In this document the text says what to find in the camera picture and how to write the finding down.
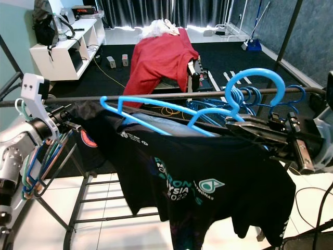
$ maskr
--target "blue dustpan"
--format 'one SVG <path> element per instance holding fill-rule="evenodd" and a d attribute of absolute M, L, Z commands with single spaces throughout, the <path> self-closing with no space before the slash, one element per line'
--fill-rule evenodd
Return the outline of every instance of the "blue dustpan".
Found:
<path fill-rule="evenodd" d="M 248 51 L 261 51 L 261 45 L 258 39 L 254 39 L 248 42 Z"/>

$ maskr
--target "dark curtain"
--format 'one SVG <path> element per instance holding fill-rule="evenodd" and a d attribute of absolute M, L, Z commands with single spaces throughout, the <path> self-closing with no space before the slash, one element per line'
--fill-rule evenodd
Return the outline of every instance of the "dark curtain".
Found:
<path fill-rule="evenodd" d="M 226 4 L 227 0 L 174 0 L 172 22 L 183 28 L 215 27 L 224 22 Z"/>
<path fill-rule="evenodd" d="M 171 19 L 172 0 L 99 0 L 111 28 L 148 26 L 157 19 Z"/>

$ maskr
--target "white cabinet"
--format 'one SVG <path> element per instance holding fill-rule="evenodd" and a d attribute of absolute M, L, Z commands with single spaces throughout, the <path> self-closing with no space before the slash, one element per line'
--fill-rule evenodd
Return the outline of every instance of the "white cabinet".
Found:
<path fill-rule="evenodd" d="M 37 44 L 30 48 L 30 53 L 44 78 L 51 81 L 78 80 L 94 58 L 99 46 L 105 43 L 101 19 L 80 19 L 72 27 L 84 31 L 75 32 L 76 40 L 58 42 L 57 46 L 52 48 L 52 58 L 48 54 L 47 46 Z M 83 65 L 77 71 L 68 52 L 70 48 L 76 48 L 83 59 Z"/>

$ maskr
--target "green logo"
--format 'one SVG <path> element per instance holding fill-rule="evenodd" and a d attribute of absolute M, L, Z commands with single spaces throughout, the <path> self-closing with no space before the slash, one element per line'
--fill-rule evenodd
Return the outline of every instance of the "green logo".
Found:
<path fill-rule="evenodd" d="M 199 187 L 204 192 L 211 194 L 215 192 L 215 189 L 225 184 L 216 179 L 207 179 L 199 182 Z"/>

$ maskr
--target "backpack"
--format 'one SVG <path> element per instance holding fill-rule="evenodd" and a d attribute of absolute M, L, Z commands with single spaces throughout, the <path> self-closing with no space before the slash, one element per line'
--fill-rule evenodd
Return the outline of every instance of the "backpack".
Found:
<path fill-rule="evenodd" d="M 33 29 L 35 30 L 37 42 L 47 46 L 48 54 L 52 59 L 50 51 L 58 43 L 59 36 L 52 8 L 48 0 L 35 0 L 32 18 L 34 23 Z M 72 35 L 67 36 L 67 39 L 73 38 L 75 36 L 73 27 L 71 27 L 70 24 L 68 24 L 63 18 L 59 17 L 59 19 L 60 22 L 68 26 L 72 32 Z"/>

